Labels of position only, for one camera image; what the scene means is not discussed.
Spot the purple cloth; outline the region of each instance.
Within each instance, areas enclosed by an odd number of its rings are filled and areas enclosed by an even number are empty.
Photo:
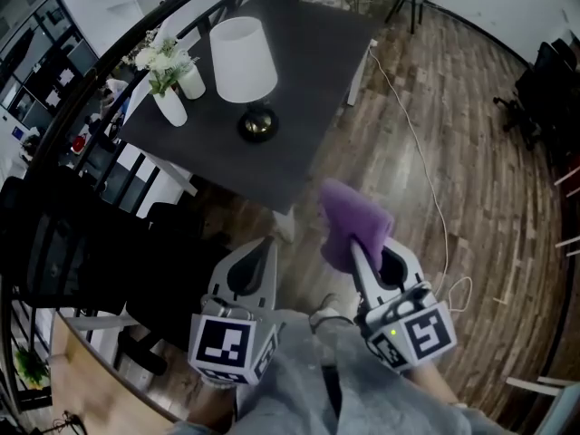
[[[320,202],[328,218],[330,233],[321,248],[334,269],[353,273],[350,240],[355,236],[366,248],[375,269],[381,269],[382,246],[392,232],[393,217],[376,203],[335,179],[323,182]]]

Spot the wooden floor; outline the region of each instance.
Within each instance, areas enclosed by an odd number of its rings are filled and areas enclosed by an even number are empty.
[[[385,8],[372,11],[386,14]],[[326,230],[317,196],[325,178],[359,189],[396,219],[394,237],[419,257],[428,280],[473,279],[467,311],[454,313],[459,345],[439,368],[460,399],[498,419],[516,391],[508,376],[534,380],[546,358],[563,299],[559,194],[541,148],[529,152],[517,130],[506,134],[496,95],[510,96],[523,66],[489,39],[426,9],[411,36],[409,11],[395,15],[373,49],[417,131],[449,230],[449,270],[443,230],[405,115],[369,58],[358,102],[339,111],[295,205],[296,240],[281,240],[278,306],[313,311],[329,292],[352,316],[358,297],[348,275],[320,256]],[[272,232],[271,214],[216,188],[202,191],[208,234],[223,230],[236,247]],[[452,295],[465,304],[467,285]],[[183,353],[167,346],[169,372],[149,384],[150,395],[180,417],[198,388]],[[126,373],[134,365],[123,364]]]

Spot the white vase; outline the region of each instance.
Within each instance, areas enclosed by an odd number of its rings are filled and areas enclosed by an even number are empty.
[[[190,100],[196,100],[206,91],[206,84],[203,83],[197,66],[193,66],[192,70],[181,76],[178,82],[183,93]]]
[[[183,107],[183,103],[171,87],[165,91],[165,95],[161,96],[155,93],[153,98],[163,115],[175,127],[182,126],[188,120],[188,114]]]

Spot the power cord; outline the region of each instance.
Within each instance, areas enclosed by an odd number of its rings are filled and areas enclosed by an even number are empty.
[[[376,46],[376,42],[372,41],[371,46]],[[445,275],[447,274],[447,268],[449,266],[449,261],[450,261],[447,225],[445,224],[445,218],[443,217],[443,213],[441,212],[441,208],[439,206],[439,201],[437,201],[437,196],[435,194],[435,188],[433,187],[433,182],[431,181],[431,178],[429,176],[429,170],[427,169],[427,161],[425,160],[425,156],[423,155],[423,150],[421,149],[419,137],[417,137],[417,133],[415,132],[415,129],[413,128],[413,125],[411,123],[411,118],[409,117],[409,113],[407,112],[407,110],[405,110],[405,107],[402,105],[401,99],[399,98],[399,94],[392,86],[391,81],[389,80],[389,76],[382,69],[381,62],[378,60],[378,58],[376,56],[374,56],[372,54],[371,48],[369,48],[369,55],[374,59],[375,62],[377,62],[377,65],[379,66],[379,70],[381,70],[382,75],[387,80],[389,87],[391,87],[391,90],[393,91],[393,93],[395,94],[395,97],[397,98],[397,102],[399,103],[399,106],[401,106],[401,109],[403,110],[403,112],[405,113],[405,116],[407,117],[407,123],[409,124],[409,129],[411,129],[411,132],[412,132],[413,137],[415,139],[415,144],[417,145],[417,151],[419,152],[420,158],[423,161],[423,168],[425,169],[425,176],[427,177],[427,181],[429,182],[429,185],[431,187],[431,194],[433,195],[433,201],[435,202],[435,208],[437,208],[437,211],[439,212],[439,215],[441,218],[441,223],[443,224],[443,236],[445,238],[445,267],[443,268],[443,277],[441,278],[441,282],[440,282],[439,286],[437,287],[437,291],[435,292],[435,296],[437,296],[439,294],[441,288],[443,287],[443,284],[445,283]],[[453,291],[453,289],[457,285],[459,285],[464,280],[469,280],[468,299],[466,300],[465,305],[462,308],[454,309],[452,306],[452,303],[451,303],[451,292]],[[462,277],[455,284],[453,284],[448,292],[449,311],[451,313],[463,313],[469,306],[469,301],[471,300],[471,292],[472,291],[473,291],[473,280],[469,276]]]

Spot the table lamp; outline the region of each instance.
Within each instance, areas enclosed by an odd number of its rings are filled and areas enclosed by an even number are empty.
[[[278,130],[278,118],[264,98],[276,87],[278,75],[259,20],[232,18],[209,33],[217,93],[227,102],[245,103],[237,129],[249,141],[265,141]]]

